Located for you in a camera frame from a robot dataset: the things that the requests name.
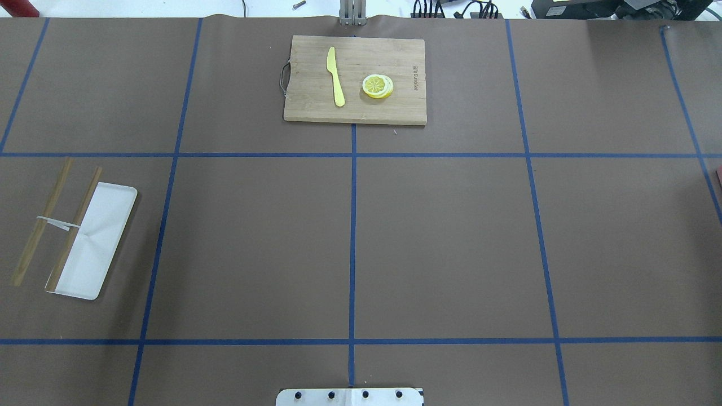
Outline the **yellow lemon slices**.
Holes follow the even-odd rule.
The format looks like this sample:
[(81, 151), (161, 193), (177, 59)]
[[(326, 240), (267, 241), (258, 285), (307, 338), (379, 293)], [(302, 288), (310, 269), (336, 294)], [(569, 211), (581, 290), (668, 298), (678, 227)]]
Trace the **yellow lemon slices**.
[(373, 99), (384, 99), (394, 92), (394, 83), (389, 76), (370, 74), (362, 82), (364, 94)]

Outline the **bamboo cutting board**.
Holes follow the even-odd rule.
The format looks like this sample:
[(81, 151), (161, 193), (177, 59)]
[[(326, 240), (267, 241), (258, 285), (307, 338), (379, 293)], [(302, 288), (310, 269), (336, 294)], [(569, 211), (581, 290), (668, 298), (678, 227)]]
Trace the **bamboo cutting board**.
[[(332, 76), (325, 66), (332, 46), (346, 100), (340, 108), (334, 104)], [(389, 76), (394, 92), (384, 99), (368, 97), (362, 82), (370, 74)], [(425, 126), (425, 41), (296, 34), (283, 117), (295, 122)]]

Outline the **yellow plastic knife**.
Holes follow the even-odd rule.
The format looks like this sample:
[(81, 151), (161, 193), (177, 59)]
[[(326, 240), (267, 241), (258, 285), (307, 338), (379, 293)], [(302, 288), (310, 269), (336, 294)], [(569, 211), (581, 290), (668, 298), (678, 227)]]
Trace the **yellow plastic knife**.
[(340, 77), (338, 76), (338, 68), (336, 64), (336, 49), (330, 47), (327, 52), (327, 62), (325, 63), (328, 73), (332, 76), (333, 86), (333, 102), (336, 107), (344, 107), (346, 100), (345, 94), (341, 88)]

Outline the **black usb hub left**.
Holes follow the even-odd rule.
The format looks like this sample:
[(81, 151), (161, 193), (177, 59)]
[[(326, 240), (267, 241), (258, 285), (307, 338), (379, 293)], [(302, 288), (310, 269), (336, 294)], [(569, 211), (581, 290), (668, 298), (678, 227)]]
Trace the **black usb hub left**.
[(421, 19), (438, 19), (446, 18), (443, 5), (447, 1), (413, 1), (412, 12), (410, 18)]

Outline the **black usb hub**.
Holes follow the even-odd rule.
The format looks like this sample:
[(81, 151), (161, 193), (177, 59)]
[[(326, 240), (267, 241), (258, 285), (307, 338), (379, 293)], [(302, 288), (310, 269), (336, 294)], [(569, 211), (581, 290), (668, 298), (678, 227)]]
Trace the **black usb hub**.
[(446, 18), (443, 5), (447, 1), (413, 1), (412, 12), (410, 18), (421, 19), (438, 19)]
[(468, 16), (471, 20), (500, 20), (503, 18), (498, 5), (493, 1), (469, 1), (464, 8), (453, 12), (455, 19)]

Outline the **black usb hub right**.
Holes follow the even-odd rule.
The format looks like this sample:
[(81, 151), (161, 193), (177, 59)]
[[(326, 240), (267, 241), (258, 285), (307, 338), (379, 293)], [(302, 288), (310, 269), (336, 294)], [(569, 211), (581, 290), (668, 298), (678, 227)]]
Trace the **black usb hub right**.
[(503, 18), (498, 5), (493, 1), (469, 1), (464, 8), (453, 12), (455, 19), (468, 16), (471, 20), (500, 20)]

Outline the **black power adapter box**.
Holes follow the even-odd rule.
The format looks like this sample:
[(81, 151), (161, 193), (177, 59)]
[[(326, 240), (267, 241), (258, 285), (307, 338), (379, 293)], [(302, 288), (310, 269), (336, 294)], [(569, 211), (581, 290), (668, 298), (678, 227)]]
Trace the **black power adapter box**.
[(538, 20), (595, 20), (614, 15), (623, 1), (532, 1)]

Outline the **white rectangular tray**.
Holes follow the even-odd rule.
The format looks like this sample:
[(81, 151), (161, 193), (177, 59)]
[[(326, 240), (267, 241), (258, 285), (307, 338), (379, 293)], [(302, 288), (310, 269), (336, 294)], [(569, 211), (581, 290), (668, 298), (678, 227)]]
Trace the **white rectangular tray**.
[[(98, 183), (54, 294), (98, 298), (137, 195), (134, 187)], [(57, 219), (49, 223), (65, 231), (72, 226)]]

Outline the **wooden chopstick near tray edge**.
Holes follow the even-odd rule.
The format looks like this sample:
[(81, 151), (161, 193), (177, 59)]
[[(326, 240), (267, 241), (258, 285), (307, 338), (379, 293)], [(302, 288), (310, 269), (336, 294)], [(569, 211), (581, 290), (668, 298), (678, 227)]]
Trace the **wooden chopstick near tray edge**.
[(10, 282), (13, 287), (19, 287), (25, 279), (26, 272), (28, 272), (29, 265), (34, 256), (34, 252), (36, 252), (39, 242), (41, 241), (41, 237), (43, 236), (44, 230), (46, 228), (46, 218), (49, 218), (49, 216), (52, 215), (52, 211), (54, 211), (57, 205), (59, 196), (61, 196), (61, 192), (65, 186), (65, 183), (67, 182), (67, 178), (69, 177), (73, 162), (74, 159), (72, 157), (65, 158), (61, 170), (56, 177), (56, 182), (52, 187), (51, 193), (49, 193), (49, 196), (47, 197), (43, 211), (41, 215), (36, 218), (33, 230), (29, 234), (23, 252), (21, 252), (20, 259), (18, 260), (15, 270), (11, 275)]

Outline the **red cylinder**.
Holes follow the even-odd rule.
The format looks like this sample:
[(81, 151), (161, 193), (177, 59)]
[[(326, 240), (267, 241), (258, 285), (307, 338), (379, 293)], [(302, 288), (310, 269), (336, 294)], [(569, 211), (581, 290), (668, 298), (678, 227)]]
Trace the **red cylinder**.
[(36, 18), (38, 9), (29, 0), (0, 0), (3, 10), (12, 17)]

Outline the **aluminium frame post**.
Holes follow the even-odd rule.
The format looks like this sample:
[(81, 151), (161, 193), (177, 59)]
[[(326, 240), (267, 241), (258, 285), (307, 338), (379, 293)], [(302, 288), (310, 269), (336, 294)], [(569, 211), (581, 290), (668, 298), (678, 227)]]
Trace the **aluminium frame post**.
[(366, 0), (340, 0), (340, 25), (363, 26), (367, 23)]

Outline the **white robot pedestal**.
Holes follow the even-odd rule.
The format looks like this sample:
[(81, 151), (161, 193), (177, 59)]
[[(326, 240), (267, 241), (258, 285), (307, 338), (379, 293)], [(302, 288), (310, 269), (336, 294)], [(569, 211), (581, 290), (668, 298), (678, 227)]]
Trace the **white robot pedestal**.
[(423, 390), (412, 387), (314, 388), (279, 391), (276, 405), (424, 405)]

